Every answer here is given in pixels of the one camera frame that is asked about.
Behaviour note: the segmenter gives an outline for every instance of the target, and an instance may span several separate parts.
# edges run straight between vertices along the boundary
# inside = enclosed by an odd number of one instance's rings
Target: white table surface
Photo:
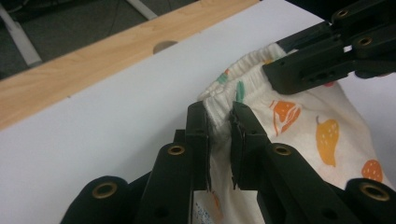
[[[318,22],[287,2],[265,0],[3,130],[0,223],[58,223],[91,180],[116,175],[130,182],[145,174],[175,129],[184,128],[188,105],[229,64]],[[385,78],[375,85],[395,86],[393,77]],[[352,83],[361,88],[355,81],[343,85]],[[372,107],[380,94],[395,106],[394,89],[375,88],[370,103],[360,99],[367,91],[353,89],[356,104]],[[375,113],[390,125],[380,134],[389,145],[375,140],[381,151],[396,146],[393,111]],[[395,161],[394,150],[389,155],[382,159]],[[391,163],[386,168],[394,172]]]

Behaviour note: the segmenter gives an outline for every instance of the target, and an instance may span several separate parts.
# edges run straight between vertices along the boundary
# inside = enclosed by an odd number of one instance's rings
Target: white cloth
[[[295,147],[327,182],[343,189],[351,178],[390,185],[373,149],[367,125],[337,83],[294,95],[273,91],[264,63],[284,57],[277,44],[232,64],[198,98],[213,126],[212,192],[194,195],[194,223],[263,223],[255,191],[233,190],[230,166],[233,101],[250,106],[271,142]]]

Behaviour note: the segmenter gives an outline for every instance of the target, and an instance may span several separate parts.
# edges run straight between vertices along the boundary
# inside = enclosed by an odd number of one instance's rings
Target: orange pepper print
[[[361,169],[361,174],[364,178],[372,179],[378,182],[382,182],[382,168],[376,160],[370,160],[364,163]]]
[[[335,119],[328,119],[320,123],[317,116],[317,125],[318,153],[325,164],[335,167],[335,148],[339,137],[338,122]]]
[[[292,102],[273,101],[270,108],[274,111],[274,129],[276,136],[285,132],[290,125],[297,120],[301,109]]]

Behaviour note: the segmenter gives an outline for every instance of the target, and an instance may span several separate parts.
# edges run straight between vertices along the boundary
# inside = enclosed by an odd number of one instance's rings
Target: black plastic part
[[[93,197],[94,190],[101,184],[104,186],[97,192],[109,190],[110,185],[106,183],[111,183],[116,191],[108,197]],[[70,204],[61,224],[124,223],[129,212],[129,195],[128,183],[119,177],[103,176],[94,179]]]
[[[209,121],[203,102],[188,108],[185,141],[193,149],[194,190],[211,189]]]
[[[294,94],[346,77],[351,69],[338,64],[344,57],[343,42],[327,38],[265,64],[262,69],[274,90]]]
[[[133,223],[191,222],[192,149],[183,143],[161,148]]]
[[[273,89],[294,94],[346,77],[396,71],[396,1],[362,0],[336,11],[332,25],[319,23],[277,41],[297,51],[262,67]],[[352,50],[344,52],[344,47]]]
[[[274,200],[267,201],[262,197],[261,210],[266,220],[273,223],[361,223],[345,206],[341,199],[311,168],[301,154],[293,147],[284,144],[272,144],[262,151],[262,190],[259,196],[266,195],[268,183],[271,183],[273,193],[279,199],[276,207],[281,205],[281,213],[271,213]]]
[[[233,187],[257,190],[260,179],[261,150],[270,144],[267,133],[247,105],[233,102],[230,114],[232,125],[231,169]]]
[[[357,37],[395,22],[394,0],[360,0],[332,15],[332,28],[347,45]]]
[[[364,178],[349,180],[344,200],[364,224],[396,221],[396,193],[379,182]]]

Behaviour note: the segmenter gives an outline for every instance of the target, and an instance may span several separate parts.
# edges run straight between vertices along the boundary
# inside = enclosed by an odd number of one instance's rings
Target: fabric
[[[233,190],[230,164],[233,101],[250,106],[271,142],[295,147],[327,182],[343,189],[351,178],[390,185],[370,131],[337,83],[294,95],[272,90],[264,63],[287,55],[277,44],[232,64],[199,97],[212,123],[211,192],[194,195],[193,223],[264,223],[256,191]]]

